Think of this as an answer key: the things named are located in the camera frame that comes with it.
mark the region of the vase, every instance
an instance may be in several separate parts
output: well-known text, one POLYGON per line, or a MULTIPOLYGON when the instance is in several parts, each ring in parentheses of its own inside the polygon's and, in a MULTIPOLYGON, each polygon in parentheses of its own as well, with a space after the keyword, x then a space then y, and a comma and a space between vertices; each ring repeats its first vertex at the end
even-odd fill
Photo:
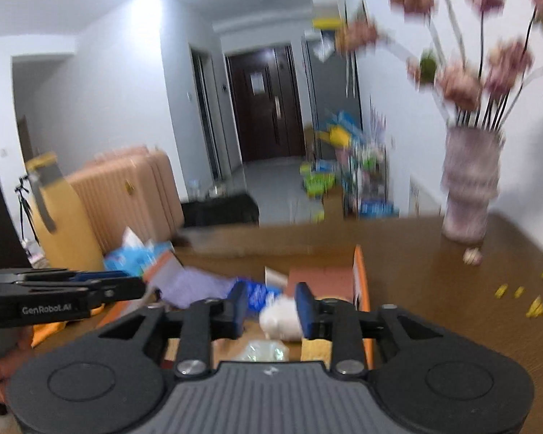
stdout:
POLYGON ((450 127, 442 186, 448 192, 444 235, 460 243, 482 241, 489 202, 498 196, 501 138, 497 132, 450 127))

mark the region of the finger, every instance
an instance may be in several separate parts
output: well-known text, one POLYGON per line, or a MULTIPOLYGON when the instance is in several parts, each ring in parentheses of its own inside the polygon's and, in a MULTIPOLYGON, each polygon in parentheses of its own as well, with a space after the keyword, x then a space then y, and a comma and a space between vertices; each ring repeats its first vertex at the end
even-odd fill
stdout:
POLYGON ((0 382, 0 403, 6 404, 6 382, 0 382))
POLYGON ((30 349, 32 347, 32 339, 34 338, 34 329, 32 326, 20 328, 18 333, 18 347, 20 349, 30 349))
POLYGON ((32 349, 14 349, 0 358, 0 380, 10 378, 28 359, 32 358, 32 349))

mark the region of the tripod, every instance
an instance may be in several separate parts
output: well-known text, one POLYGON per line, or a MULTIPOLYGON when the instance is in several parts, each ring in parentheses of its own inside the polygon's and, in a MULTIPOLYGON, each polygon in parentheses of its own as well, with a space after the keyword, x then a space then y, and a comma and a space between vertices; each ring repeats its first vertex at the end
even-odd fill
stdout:
POLYGON ((28 200, 24 197, 24 194, 30 194, 30 191, 24 187, 24 182, 28 181, 28 175, 21 176, 19 178, 20 184, 16 186, 14 189, 14 192, 16 192, 16 195, 18 196, 18 202, 20 203, 20 233, 22 235, 22 240, 24 240, 24 216, 23 213, 26 214, 26 217, 28 218, 28 223, 30 224, 30 228, 32 229, 32 234, 34 235, 34 239, 36 240, 36 243, 41 244, 38 240, 38 236, 36 235, 36 230, 34 228, 34 224, 32 223, 32 210, 30 209, 30 204, 28 203, 28 200))

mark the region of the metal screw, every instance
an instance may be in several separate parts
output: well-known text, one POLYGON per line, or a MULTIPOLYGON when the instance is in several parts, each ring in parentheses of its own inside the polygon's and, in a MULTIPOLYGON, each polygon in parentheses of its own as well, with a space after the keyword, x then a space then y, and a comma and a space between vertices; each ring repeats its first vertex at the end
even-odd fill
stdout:
POLYGON ((197 359, 189 359, 188 361, 179 362, 179 364, 177 364, 177 370, 183 375, 203 374, 206 368, 205 362, 197 359))
POLYGON ((364 364, 360 361, 348 359, 346 361, 340 361, 336 364, 336 371, 342 375, 358 375, 364 370, 364 364))

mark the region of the yellow bottle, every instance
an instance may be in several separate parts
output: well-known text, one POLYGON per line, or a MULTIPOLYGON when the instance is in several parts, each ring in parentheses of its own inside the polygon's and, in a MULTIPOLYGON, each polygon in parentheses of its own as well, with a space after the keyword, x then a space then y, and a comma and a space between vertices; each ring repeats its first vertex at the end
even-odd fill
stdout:
POLYGON ((36 234, 52 267, 73 271, 104 270, 101 248, 84 206, 64 179, 56 155, 47 153, 26 163, 33 198, 36 234))

